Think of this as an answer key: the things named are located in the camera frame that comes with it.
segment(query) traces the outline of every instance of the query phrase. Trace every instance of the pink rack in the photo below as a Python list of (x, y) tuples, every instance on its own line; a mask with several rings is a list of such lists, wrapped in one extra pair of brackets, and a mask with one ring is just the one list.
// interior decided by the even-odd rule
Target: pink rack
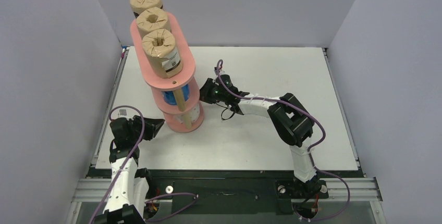
[[(195, 78), (193, 77), (196, 66), (192, 52), (190, 52), (189, 45), (184, 38), (177, 19), (171, 13), (168, 12), (167, 14), (169, 16), (172, 34), (175, 37), (180, 58), (183, 63), (182, 70), (175, 76), (171, 78), (160, 78), (153, 72), (152, 67), (144, 53), (140, 33), (138, 32), (135, 20), (130, 25), (130, 33), (135, 46), (135, 52), (137, 53), (141, 73), (143, 74), (146, 83), (151, 87), (155, 103), (163, 112), (167, 125), (176, 132), (186, 133), (195, 130), (201, 125), (204, 120), (204, 110), (199, 101), (200, 90)], [(164, 101), (161, 91), (181, 90), (181, 88), (186, 84), (189, 85), (190, 97), (185, 102), (185, 109), (183, 111), (181, 111), (178, 106), (167, 104)], [(191, 126), (190, 124), (181, 123), (177, 119), (177, 116), (181, 116), (182, 119), (190, 119), (189, 114), (196, 105), (199, 105), (200, 107), (200, 116), (195, 122), (191, 123)]]

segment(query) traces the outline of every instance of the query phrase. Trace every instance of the blue object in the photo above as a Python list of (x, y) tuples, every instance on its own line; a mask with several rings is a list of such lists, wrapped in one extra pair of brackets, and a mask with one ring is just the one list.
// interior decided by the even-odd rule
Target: blue object
[[(181, 89), (182, 89), (182, 93), (184, 95), (184, 101), (187, 101), (190, 96), (189, 85), (186, 84)], [(173, 91), (162, 91), (162, 94), (163, 94), (164, 101), (167, 102), (167, 104), (177, 105), (177, 101), (175, 100)]]

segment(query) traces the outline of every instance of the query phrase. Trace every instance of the pink stand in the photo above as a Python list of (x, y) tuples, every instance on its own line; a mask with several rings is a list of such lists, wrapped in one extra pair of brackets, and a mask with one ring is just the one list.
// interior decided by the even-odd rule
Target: pink stand
[[(135, 46), (135, 52), (137, 53), (138, 62), (140, 63), (141, 73), (144, 80), (151, 87), (152, 94), (155, 99), (155, 103), (158, 108), (163, 112), (164, 119), (169, 127), (180, 133), (191, 132), (198, 128), (204, 119), (204, 111), (200, 99), (200, 90), (198, 84), (195, 81), (193, 75), (195, 74), (195, 60), (190, 52), (190, 48), (187, 45), (187, 41), (181, 31), (177, 19), (171, 13), (167, 13), (169, 16), (170, 26), (172, 34), (177, 42), (178, 51), (182, 61), (182, 70), (171, 78), (160, 78), (152, 70), (152, 67), (144, 53), (143, 46), (141, 44), (140, 33), (138, 32), (137, 24), (135, 20), (130, 25), (130, 33), (132, 35), (133, 44)], [(174, 91), (182, 88), (186, 84), (189, 84), (190, 97), (186, 101), (186, 108), (184, 111), (180, 111), (178, 106), (167, 104), (161, 91)], [(192, 123), (190, 128), (187, 128), (184, 123), (180, 123), (175, 116), (181, 116), (188, 114), (197, 104), (200, 106), (200, 116)]]

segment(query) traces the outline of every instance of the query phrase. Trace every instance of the white table surface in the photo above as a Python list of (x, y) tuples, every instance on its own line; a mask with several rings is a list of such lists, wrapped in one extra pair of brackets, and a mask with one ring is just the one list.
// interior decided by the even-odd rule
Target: white table surface
[[(357, 170), (353, 150), (321, 48), (191, 47), (197, 63), (195, 78), (201, 87), (214, 77), (213, 67), (224, 60), (223, 70), (240, 90), (266, 96), (294, 94), (324, 126), (327, 138), (313, 151), (323, 170)], [(131, 105), (144, 117), (163, 118), (151, 89), (144, 82), (135, 49), (130, 48), (114, 100), (114, 107)], [(176, 133), (164, 125), (151, 141), (143, 141), (139, 166), (147, 169), (292, 170), (290, 149), (269, 118), (235, 115), (221, 121), (222, 108), (203, 103), (204, 121), (190, 133)], [(136, 112), (127, 109), (128, 117)], [(315, 125), (312, 140), (321, 137)], [(96, 168), (108, 169), (108, 127)]]

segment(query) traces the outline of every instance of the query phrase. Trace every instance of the purple cable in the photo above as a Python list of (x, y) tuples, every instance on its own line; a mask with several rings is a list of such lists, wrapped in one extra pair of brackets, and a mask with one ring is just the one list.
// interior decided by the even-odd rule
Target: purple cable
[[(141, 119), (143, 119), (143, 114), (141, 113), (141, 111), (139, 111), (137, 108), (132, 107), (132, 106), (128, 106), (128, 105), (122, 105), (122, 106), (118, 106), (113, 108), (110, 112), (109, 112), (109, 120), (112, 121), (111, 118), (111, 114), (119, 109), (119, 108), (131, 108), (133, 110), (135, 110), (138, 115), (140, 115)], [(97, 208), (95, 209), (94, 213), (92, 214), (91, 219), (89, 220), (89, 224), (92, 224), (96, 214), (98, 213), (98, 210), (100, 209), (100, 207), (103, 205), (104, 201), (106, 200), (107, 196), (109, 195), (109, 193), (111, 192), (112, 188), (115, 185), (115, 182), (117, 181), (118, 177), (121, 174), (121, 169), (126, 165), (126, 163), (128, 162), (128, 160), (130, 159), (130, 157), (132, 156), (133, 152), (135, 152), (135, 149), (137, 148), (138, 144), (140, 144), (141, 140), (143, 140), (143, 133), (144, 133), (144, 121), (141, 121), (141, 134), (140, 137), (138, 137), (137, 142), (135, 143), (135, 145), (133, 146), (132, 150), (129, 152), (129, 154), (127, 155), (126, 159), (123, 161), (123, 164), (121, 165), (120, 169), (117, 171), (117, 173), (115, 174), (114, 179), (110, 182), (109, 188), (107, 189), (106, 193), (104, 194), (103, 198), (101, 199), (100, 203), (98, 204)]]
[(195, 204), (195, 202), (197, 202), (197, 200), (198, 200), (198, 195), (196, 195), (196, 194), (192, 194), (192, 193), (172, 193), (172, 194), (162, 194), (162, 195), (153, 197), (153, 198), (149, 199), (148, 201), (146, 201), (145, 203), (147, 204), (147, 203), (149, 203), (151, 201), (154, 201), (156, 199), (161, 199), (161, 198), (169, 197), (169, 196), (178, 196), (178, 195), (190, 195), (190, 196), (193, 196), (193, 198), (195, 200), (193, 202), (189, 203), (188, 205), (184, 206), (182, 209), (180, 209), (180, 210), (178, 210), (178, 211), (176, 211), (176, 212), (174, 212), (174, 213), (172, 213), (172, 214), (170, 214), (170, 215), (168, 215), (166, 217), (158, 218), (158, 219), (155, 219), (155, 220), (147, 219), (146, 221), (147, 222), (159, 222), (159, 221), (166, 220), (166, 219), (168, 219), (168, 218), (170, 218), (170, 217), (172, 217), (172, 216), (174, 216), (174, 215), (176, 215), (176, 214), (186, 210), (187, 208), (189, 208), (190, 206)]
[(239, 98), (239, 99), (244, 99), (244, 100), (252, 100), (252, 99), (253, 99), (253, 100), (265, 100), (265, 101), (268, 101), (268, 102), (282, 103), (282, 104), (284, 104), (284, 105), (287, 105), (287, 106), (293, 108), (294, 110), (298, 111), (299, 113), (301, 113), (301, 114), (303, 114), (303, 115), (309, 117), (312, 121), (314, 121), (314, 122), (318, 125), (318, 127), (319, 127), (319, 128), (321, 129), (321, 131), (322, 131), (322, 137), (319, 139), (319, 141), (313, 143), (312, 145), (310, 145), (310, 146), (307, 148), (307, 152), (309, 152), (309, 157), (310, 157), (310, 160), (312, 161), (313, 168), (316, 169), (316, 171), (318, 171), (319, 173), (323, 173), (324, 175), (328, 175), (328, 176), (335, 177), (335, 178), (339, 179), (340, 181), (342, 181), (342, 182), (344, 183), (344, 185), (346, 186), (346, 188), (347, 188), (348, 197), (347, 197), (347, 202), (346, 202), (345, 206), (344, 206), (340, 211), (336, 212), (336, 213), (333, 214), (333, 215), (327, 216), (327, 217), (323, 217), (323, 218), (319, 218), (319, 219), (310, 219), (310, 221), (328, 220), (328, 219), (334, 218), (334, 217), (340, 215), (342, 212), (344, 212), (344, 210), (347, 209), (347, 207), (350, 205), (350, 187), (348, 187), (348, 184), (346, 183), (346, 181), (345, 181), (343, 178), (341, 178), (341, 177), (339, 177), (339, 176), (337, 176), (337, 175), (335, 175), (335, 174), (333, 174), (333, 173), (330, 173), (330, 172), (327, 172), (327, 171), (322, 171), (322, 170), (318, 169), (318, 168), (315, 166), (315, 161), (313, 160), (312, 153), (310, 152), (310, 150), (311, 150), (313, 147), (318, 146), (319, 144), (321, 144), (321, 143), (325, 140), (325, 129), (324, 129), (324, 127), (322, 127), (322, 125), (320, 124), (320, 122), (319, 122), (318, 120), (316, 120), (316, 118), (314, 118), (312, 115), (310, 115), (309, 113), (307, 113), (306, 111), (303, 111), (302, 109), (300, 109), (300, 108), (298, 108), (298, 107), (292, 105), (291, 103), (284, 102), (284, 101), (282, 101), (282, 100), (278, 100), (278, 99), (270, 99), (270, 98), (265, 98), (265, 97), (243, 97), (243, 96), (240, 96), (240, 95), (235, 94), (234, 92), (232, 92), (232, 91), (231, 91), (231, 90), (230, 90), (230, 89), (224, 84), (224, 81), (221, 79), (221, 76), (219, 75), (219, 71), (221, 70), (220, 67), (222, 67), (222, 66), (223, 66), (223, 60), (220, 59), (220, 60), (218, 61), (218, 63), (216, 64), (216, 71), (215, 71), (215, 73), (216, 73), (216, 75), (218, 76), (218, 80), (219, 80), (219, 82), (221, 83), (221, 85), (222, 85), (222, 86), (227, 90), (227, 92), (229, 92), (231, 95), (233, 95), (233, 96), (235, 96), (235, 97), (237, 97), (237, 98)]

